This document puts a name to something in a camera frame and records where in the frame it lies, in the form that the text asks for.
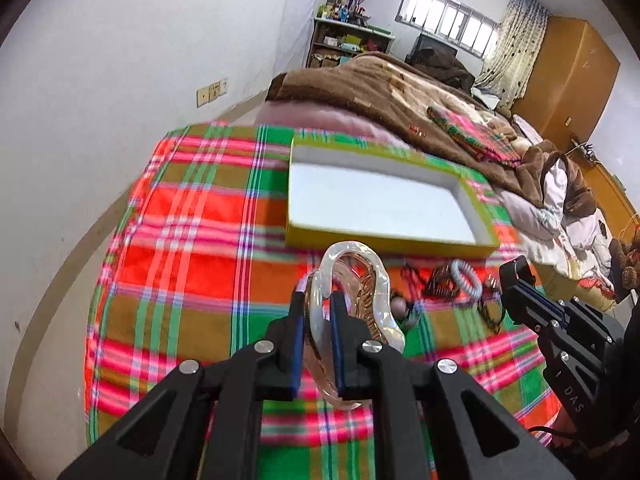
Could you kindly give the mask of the bead charm keychain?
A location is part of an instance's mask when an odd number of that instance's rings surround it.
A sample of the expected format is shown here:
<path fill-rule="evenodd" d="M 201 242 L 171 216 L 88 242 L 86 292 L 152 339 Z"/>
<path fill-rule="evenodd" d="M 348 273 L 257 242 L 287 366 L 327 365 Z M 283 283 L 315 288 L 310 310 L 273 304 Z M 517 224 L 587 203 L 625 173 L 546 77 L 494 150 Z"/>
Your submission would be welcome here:
<path fill-rule="evenodd" d="M 390 310 L 394 320 L 405 335 L 418 325 L 424 309 L 425 306 L 422 300 L 412 301 L 397 290 L 390 292 Z"/>

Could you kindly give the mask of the patterned curtain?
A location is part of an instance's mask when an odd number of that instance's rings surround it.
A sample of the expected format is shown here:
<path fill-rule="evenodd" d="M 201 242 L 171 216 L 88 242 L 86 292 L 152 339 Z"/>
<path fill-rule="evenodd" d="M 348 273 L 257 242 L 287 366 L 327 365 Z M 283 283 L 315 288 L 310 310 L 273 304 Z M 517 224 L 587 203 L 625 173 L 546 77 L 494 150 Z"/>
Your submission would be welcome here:
<path fill-rule="evenodd" d="M 510 0 L 498 30 L 494 53 L 485 61 L 475 85 L 511 107 L 521 99 L 533 73 L 544 36 L 549 10 L 538 0 Z"/>

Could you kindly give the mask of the red green plaid cloth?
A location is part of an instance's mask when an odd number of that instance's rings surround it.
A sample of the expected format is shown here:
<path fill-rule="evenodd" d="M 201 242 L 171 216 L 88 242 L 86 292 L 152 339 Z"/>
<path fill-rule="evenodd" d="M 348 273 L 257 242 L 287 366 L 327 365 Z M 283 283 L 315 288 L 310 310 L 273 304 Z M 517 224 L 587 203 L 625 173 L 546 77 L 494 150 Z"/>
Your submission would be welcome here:
<path fill-rule="evenodd" d="M 273 126 L 186 126 L 157 144 L 134 184 L 94 290 L 85 343 L 88 445 L 184 359 L 223 361 L 285 315 L 322 252 L 285 247 L 288 160 L 295 133 L 372 148 L 346 134 Z M 472 262 L 484 280 L 521 252 L 477 171 L 423 155 L 465 177 L 498 242 Z M 525 428 L 550 425 L 560 402 L 542 377 L 536 337 L 507 316 L 500 333 L 475 308 L 425 299 L 405 356 L 461 365 Z M 322 399 L 307 372 L 291 403 L 266 402 L 258 479 L 374 479 L 372 415 Z"/>

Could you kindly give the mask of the dark chair with clothes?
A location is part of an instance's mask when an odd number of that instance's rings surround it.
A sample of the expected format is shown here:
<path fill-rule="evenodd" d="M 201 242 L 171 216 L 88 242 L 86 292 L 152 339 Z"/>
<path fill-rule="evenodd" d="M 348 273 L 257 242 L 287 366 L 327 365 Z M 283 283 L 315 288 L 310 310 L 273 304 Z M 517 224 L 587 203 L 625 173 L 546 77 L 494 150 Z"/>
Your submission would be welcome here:
<path fill-rule="evenodd" d="M 457 50 L 431 36 L 419 35 L 405 62 L 449 87 L 471 93 L 475 77 L 458 60 Z"/>

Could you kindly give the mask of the white quilt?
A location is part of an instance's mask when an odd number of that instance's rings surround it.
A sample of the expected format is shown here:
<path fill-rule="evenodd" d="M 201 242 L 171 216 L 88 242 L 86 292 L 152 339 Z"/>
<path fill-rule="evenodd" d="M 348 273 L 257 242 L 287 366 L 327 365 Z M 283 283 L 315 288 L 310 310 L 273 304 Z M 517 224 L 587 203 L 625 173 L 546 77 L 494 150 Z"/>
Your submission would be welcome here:
<path fill-rule="evenodd" d="M 616 296 L 608 246 L 613 237 L 582 170 L 520 116 L 511 125 L 510 144 L 522 156 L 525 180 L 542 200 L 537 207 L 494 188 L 518 231 L 522 253 L 550 298 L 575 296 L 600 311 L 612 309 Z"/>

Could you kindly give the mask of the brown fleece blanket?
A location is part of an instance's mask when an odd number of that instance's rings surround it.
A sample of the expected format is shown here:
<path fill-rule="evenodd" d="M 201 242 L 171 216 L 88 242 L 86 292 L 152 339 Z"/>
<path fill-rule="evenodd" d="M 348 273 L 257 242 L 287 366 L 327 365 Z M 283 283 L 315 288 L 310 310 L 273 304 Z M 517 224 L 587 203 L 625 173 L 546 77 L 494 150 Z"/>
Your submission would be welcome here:
<path fill-rule="evenodd" d="M 490 183 L 540 207 L 542 200 L 525 178 L 521 163 L 506 168 L 479 162 L 428 118 L 427 107 L 440 106 L 472 122 L 515 138 L 510 122 L 472 96 L 447 86 L 383 53 L 365 53 L 334 67 L 300 68 L 275 76 L 267 101 L 310 101 L 347 110 L 376 122 L 412 148 L 478 171 Z"/>

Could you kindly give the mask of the folded plaid cloth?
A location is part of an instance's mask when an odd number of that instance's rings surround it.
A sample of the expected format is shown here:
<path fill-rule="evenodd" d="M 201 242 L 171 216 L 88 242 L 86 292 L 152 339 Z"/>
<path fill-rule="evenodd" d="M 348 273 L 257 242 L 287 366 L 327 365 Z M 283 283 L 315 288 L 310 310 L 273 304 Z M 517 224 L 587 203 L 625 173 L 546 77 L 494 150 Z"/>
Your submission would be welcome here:
<path fill-rule="evenodd" d="M 506 168 L 515 168 L 521 163 L 521 156 L 503 133 L 495 132 L 440 106 L 427 107 L 426 114 L 479 162 L 494 162 Z"/>

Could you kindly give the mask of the window with bars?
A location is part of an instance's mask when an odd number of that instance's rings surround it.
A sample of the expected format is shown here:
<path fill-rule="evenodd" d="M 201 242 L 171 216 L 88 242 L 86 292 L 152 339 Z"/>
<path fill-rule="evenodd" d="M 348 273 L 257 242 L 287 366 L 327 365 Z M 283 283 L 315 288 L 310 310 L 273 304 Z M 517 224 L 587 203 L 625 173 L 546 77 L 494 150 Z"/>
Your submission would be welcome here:
<path fill-rule="evenodd" d="M 483 60 L 496 52 L 499 24 L 457 0 L 401 0 L 396 21 Z"/>

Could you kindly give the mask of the yellow shallow cardboard box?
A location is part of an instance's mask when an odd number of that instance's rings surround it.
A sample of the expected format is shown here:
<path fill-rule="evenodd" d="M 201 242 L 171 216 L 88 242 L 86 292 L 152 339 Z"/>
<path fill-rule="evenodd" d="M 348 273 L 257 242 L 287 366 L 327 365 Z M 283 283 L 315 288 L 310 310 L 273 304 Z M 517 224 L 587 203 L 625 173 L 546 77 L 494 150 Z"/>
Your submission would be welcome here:
<path fill-rule="evenodd" d="M 484 260 L 500 246 L 468 177 L 381 144 L 294 136 L 285 243 L 326 250 L 356 240 L 379 255 Z"/>

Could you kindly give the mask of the orange wooden wardrobe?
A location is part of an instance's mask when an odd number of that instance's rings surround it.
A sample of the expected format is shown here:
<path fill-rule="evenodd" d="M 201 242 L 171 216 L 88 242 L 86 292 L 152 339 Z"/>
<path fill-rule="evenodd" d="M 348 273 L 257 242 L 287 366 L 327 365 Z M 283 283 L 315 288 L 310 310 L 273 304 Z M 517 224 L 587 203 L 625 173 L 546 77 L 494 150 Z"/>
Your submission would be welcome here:
<path fill-rule="evenodd" d="M 552 16 L 524 96 L 511 112 L 566 152 L 596 128 L 620 61 L 586 21 Z"/>

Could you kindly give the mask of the wall socket plate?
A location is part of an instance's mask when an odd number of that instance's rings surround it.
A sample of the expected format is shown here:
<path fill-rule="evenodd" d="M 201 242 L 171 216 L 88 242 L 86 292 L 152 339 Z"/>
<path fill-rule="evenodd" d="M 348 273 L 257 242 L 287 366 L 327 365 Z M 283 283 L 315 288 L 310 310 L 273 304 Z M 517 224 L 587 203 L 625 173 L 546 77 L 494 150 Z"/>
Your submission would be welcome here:
<path fill-rule="evenodd" d="M 222 78 L 209 84 L 206 87 L 196 90 L 196 107 L 200 108 L 206 104 L 214 102 L 221 96 L 225 96 L 228 93 L 228 79 Z"/>

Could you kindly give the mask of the wooden shelf unit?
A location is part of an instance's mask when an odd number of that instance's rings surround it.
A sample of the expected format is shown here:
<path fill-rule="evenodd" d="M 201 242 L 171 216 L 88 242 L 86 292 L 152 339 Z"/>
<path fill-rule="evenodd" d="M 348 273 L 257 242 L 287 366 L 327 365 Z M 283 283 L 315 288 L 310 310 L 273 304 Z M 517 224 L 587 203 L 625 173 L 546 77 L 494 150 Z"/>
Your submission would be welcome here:
<path fill-rule="evenodd" d="M 390 53 L 395 37 L 387 32 L 329 18 L 314 18 L 307 68 L 333 67 L 363 52 Z"/>

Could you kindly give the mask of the pearly white hair claw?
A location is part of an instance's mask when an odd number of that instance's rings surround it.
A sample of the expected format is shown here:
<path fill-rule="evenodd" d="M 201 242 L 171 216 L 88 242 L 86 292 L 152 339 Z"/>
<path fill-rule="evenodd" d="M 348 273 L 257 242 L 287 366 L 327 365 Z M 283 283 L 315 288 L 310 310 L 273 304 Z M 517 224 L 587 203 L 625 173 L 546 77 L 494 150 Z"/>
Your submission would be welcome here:
<path fill-rule="evenodd" d="M 331 245 L 316 270 L 298 285 L 305 296 L 304 364 L 317 389 L 330 405 L 351 411 L 360 401 L 345 401 L 334 379 L 330 316 L 324 302 L 334 290 L 345 297 L 346 311 L 367 324 L 370 339 L 401 352 L 406 336 L 394 318 L 390 277 L 381 258 L 369 246 L 354 240 Z"/>

